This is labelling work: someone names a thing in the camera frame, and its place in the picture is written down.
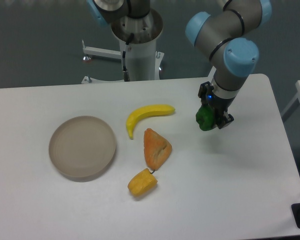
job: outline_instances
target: wire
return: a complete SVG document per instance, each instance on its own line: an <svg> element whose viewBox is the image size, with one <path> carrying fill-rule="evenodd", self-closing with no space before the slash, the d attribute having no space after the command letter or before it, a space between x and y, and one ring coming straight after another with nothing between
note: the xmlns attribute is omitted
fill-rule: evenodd
<svg viewBox="0 0 300 240"><path fill-rule="evenodd" d="M131 33L128 40L125 42L124 50L122 51L122 67L123 67L124 72L128 71L127 67L126 67L126 52L127 52L129 44L132 42L134 37L135 37L135 34Z"/></svg>

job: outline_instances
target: toy fruit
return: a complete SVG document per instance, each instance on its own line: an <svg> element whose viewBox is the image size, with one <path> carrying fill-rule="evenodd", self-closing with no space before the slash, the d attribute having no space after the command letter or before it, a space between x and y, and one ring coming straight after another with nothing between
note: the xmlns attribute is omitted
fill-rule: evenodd
<svg viewBox="0 0 300 240"><path fill-rule="evenodd" d="M130 139L134 138L134 128L142 119L155 116L166 116L172 114L174 111L175 108L168 104L147 105L134 110L125 122Z"/></svg>
<svg viewBox="0 0 300 240"><path fill-rule="evenodd" d="M134 197L138 197L152 189L157 182L157 179L146 168L131 179L128 189Z"/></svg>
<svg viewBox="0 0 300 240"><path fill-rule="evenodd" d="M149 168L158 170L171 154L171 144L158 133L148 128L144 132L144 158Z"/></svg>
<svg viewBox="0 0 300 240"><path fill-rule="evenodd" d="M195 115L195 120L202 131L209 131L215 125L215 113L210 105L203 105Z"/></svg>

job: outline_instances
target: toy banana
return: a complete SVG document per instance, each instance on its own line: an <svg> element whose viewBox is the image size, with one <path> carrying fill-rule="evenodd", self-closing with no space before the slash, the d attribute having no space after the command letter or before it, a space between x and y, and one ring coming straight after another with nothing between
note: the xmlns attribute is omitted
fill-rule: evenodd
<svg viewBox="0 0 300 240"><path fill-rule="evenodd" d="M168 104L154 104L140 107L134 110L125 122L130 139L134 138L134 128L142 119L156 116L166 116L175 112L175 108Z"/></svg>

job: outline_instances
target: cable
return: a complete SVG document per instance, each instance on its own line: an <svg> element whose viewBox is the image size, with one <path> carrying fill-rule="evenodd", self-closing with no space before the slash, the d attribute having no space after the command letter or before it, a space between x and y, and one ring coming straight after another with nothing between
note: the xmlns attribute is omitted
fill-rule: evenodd
<svg viewBox="0 0 300 240"><path fill-rule="evenodd" d="M126 67L126 52L127 52L129 44L132 42L134 37L135 37L135 35L133 33L131 33L128 40L125 42L124 50L122 51L122 68L123 68L123 75L124 75L125 82L130 82L128 70Z"/></svg>

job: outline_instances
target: white table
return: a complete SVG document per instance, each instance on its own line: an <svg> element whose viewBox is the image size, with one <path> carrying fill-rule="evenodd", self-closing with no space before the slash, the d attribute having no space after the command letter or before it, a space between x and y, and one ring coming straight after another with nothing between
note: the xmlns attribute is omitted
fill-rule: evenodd
<svg viewBox="0 0 300 240"><path fill-rule="evenodd" d="M195 122L206 78L0 89L0 240L242 240L300 235L291 204L300 178L269 79L251 75L229 108L234 122L203 132ZM130 140L127 116L149 104ZM49 159L53 132L82 115L106 121L117 150L99 178L74 182ZM152 128L173 150L158 186L134 199L128 182L146 167Z"/></svg>

